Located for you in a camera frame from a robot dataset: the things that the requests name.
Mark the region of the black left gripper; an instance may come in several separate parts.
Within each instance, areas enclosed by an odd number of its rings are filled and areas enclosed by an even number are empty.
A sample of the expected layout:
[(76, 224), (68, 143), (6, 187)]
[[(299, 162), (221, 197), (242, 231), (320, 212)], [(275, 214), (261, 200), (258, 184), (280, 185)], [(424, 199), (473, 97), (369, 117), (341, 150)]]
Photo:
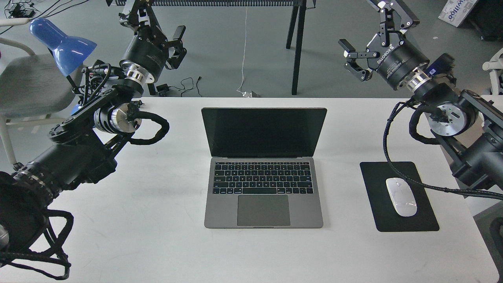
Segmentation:
[(176, 28), (168, 40), (158, 27), (151, 0), (127, 0), (119, 14), (119, 23), (134, 32), (120, 61), (126, 78), (140, 84), (155, 83), (164, 68), (177, 69), (187, 54), (183, 46), (185, 25)]

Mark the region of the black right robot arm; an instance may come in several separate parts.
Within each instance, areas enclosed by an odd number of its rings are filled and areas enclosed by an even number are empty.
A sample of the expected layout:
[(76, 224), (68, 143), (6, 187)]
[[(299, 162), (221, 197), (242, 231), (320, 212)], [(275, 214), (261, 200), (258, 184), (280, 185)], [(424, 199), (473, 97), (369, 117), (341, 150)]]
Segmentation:
[(345, 68), (360, 81), (377, 72), (391, 88), (408, 88), (404, 103), (415, 108), (410, 136), (424, 144), (440, 145), (451, 156), (453, 176), (468, 192), (502, 186), (502, 112), (470, 90), (458, 90), (454, 58), (442, 54), (434, 62), (410, 43), (405, 32), (420, 23), (401, 0), (370, 0), (380, 15), (379, 31), (358, 52), (345, 39)]

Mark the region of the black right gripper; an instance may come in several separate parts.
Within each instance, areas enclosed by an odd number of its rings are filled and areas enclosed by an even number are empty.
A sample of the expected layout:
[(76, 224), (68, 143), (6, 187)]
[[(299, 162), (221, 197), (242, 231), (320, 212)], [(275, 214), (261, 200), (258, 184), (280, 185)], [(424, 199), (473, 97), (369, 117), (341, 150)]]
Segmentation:
[[(368, 81), (376, 71), (393, 90), (398, 90), (404, 78), (415, 68), (425, 68), (430, 60), (404, 36), (420, 20), (402, 0), (369, 0), (368, 4), (380, 14), (379, 33), (367, 45), (366, 52), (356, 52), (346, 40), (338, 43), (345, 50), (345, 69), (360, 82)], [(361, 68), (356, 59), (367, 59), (370, 68)]]

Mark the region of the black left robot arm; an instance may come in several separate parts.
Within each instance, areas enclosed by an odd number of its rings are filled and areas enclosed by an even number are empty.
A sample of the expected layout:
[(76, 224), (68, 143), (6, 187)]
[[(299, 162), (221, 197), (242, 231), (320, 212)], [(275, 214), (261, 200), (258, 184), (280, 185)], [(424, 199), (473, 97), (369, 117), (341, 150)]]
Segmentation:
[(53, 127), (52, 146), (31, 162), (1, 172), (1, 265), (30, 269), (65, 280), (71, 263), (63, 244), (73, 226), (67, 211), (49, 204), (63, 191), (96, 184), (115, 172), (115, 156), (132, 145), (152, 145), (169, 131), (161, 116), (140, 110), (144, 86), (162, 70), (180, 66), (187, 50), (178, 26), (168, 39), (156, 19), (152, 0), (128, 0), (120, 24), (134, 32), (119, 66), (96, 61), (84, 67), (81, 107)]

